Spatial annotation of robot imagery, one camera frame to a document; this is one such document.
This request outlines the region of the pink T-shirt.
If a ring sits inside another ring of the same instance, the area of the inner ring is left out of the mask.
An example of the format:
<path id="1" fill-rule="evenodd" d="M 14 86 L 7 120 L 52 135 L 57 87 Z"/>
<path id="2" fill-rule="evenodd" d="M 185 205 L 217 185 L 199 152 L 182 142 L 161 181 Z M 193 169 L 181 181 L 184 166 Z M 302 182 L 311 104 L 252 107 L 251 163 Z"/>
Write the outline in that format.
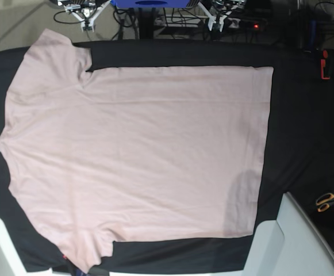
<path id="1" fill-rule="evenodd" d="M 272 67 L 121 67 L 45 30 L 5 99 L 0 152 L 35 230 L 78 268 L 115 242 L 254 231 Z"/>

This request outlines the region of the white power strip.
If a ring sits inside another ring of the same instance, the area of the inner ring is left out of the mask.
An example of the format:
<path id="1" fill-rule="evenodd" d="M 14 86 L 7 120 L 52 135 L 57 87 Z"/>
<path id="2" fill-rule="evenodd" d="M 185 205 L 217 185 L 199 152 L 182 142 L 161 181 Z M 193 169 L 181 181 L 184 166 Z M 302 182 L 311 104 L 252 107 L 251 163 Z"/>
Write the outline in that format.
<path id="1" fill-rule="evenodd" d="M 183 26 L 183 27 L 197 27 L 201 24 L 207 24 L 208 18 L 197 18 L 197 17 L 177 17 L 168 14 L 165 16 L 159 16 L 155 20 L 156 26 Z M 240 19 L 238 18 L 226 18 L 224 24 L 228 27 L 238 28 Z"/>

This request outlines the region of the blue box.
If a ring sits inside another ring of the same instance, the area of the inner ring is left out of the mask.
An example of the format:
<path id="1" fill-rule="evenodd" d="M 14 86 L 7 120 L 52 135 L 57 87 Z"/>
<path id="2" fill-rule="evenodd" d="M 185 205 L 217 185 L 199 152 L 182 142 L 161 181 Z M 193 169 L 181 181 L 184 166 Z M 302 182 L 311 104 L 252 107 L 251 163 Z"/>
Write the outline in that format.
<path id="1" fill-rule="evenodd" d="M 127 8 L 185 8 L 189 0 L 114 0 L 112 3 L 122 9 Z"/>

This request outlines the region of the black power strip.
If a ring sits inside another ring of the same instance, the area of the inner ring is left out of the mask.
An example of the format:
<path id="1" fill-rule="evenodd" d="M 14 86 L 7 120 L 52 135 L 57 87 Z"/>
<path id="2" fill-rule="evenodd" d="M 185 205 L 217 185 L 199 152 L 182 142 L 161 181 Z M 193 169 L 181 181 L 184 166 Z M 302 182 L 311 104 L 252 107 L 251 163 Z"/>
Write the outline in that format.
<path id="1" fill-rule="evenodd" d="M 264 30 L 267 26 L 266 20 L 240 20 L 239 28 L 248 29 L 248 30 Z"/>

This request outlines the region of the red black clamp right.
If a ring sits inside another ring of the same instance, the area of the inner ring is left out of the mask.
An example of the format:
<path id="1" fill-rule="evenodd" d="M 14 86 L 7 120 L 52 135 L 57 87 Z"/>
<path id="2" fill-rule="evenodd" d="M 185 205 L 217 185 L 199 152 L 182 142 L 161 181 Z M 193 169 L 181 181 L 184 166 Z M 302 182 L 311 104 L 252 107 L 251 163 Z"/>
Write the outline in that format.
<path id="1" fill-rule="evenodd" d="M 324 49 L 322 51 L 321 59 L 320 59 L 320 75 L 322 80 L 330 80 L 331 73 L 331 62 L 329 57 L 329 52 Z"/>

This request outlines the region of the black table leg post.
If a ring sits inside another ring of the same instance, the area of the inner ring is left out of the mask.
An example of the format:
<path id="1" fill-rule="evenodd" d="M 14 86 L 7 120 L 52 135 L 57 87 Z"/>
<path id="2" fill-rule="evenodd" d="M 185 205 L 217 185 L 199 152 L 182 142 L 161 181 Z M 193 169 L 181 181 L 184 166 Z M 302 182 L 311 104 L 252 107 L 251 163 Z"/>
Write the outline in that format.
<path id="1" fill-rule="evenodd" d="M 138 8 L 139 39 L 154 38 L 155 8 Z"/>

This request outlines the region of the orange handled scissors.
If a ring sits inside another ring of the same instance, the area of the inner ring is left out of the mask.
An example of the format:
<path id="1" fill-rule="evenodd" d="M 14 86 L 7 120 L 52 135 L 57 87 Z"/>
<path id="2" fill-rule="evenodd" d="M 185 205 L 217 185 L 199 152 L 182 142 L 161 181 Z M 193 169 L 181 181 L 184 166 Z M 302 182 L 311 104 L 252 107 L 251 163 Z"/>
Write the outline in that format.
<path id="1" fill-rule="evenodd" d="M 325 193 L 316 199 L 316 208 L 319 213 L 325 212 L 331 206 L 334 205 L 334 194 L 333 193 Z"/>

